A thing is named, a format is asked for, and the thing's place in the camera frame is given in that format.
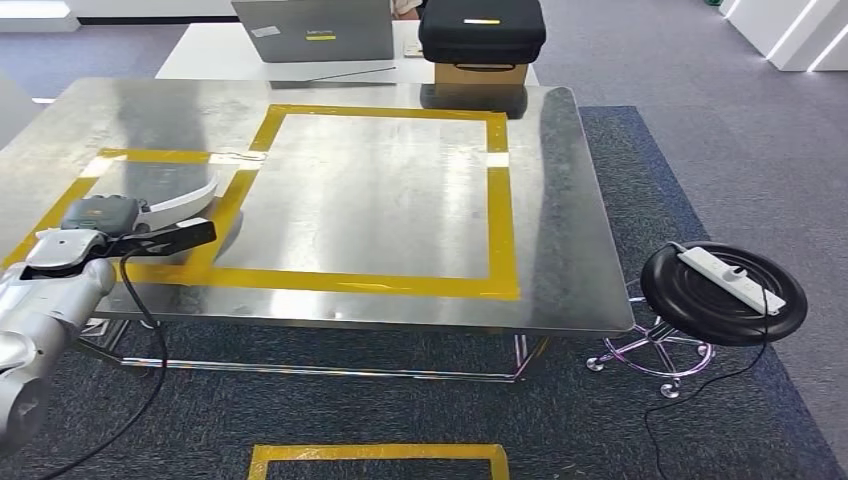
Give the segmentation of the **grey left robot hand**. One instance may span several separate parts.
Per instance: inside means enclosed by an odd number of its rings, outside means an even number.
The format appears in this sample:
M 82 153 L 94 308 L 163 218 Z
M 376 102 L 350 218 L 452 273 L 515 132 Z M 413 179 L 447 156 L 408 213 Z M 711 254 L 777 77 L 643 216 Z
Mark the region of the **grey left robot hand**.
M 143 199 L 123 195 L 93 195 L 75 200 L 63 214 L 59 227 L 64 230 L 96 230 L 109 237 L 133 233 L 136 222 L 148 209 Z

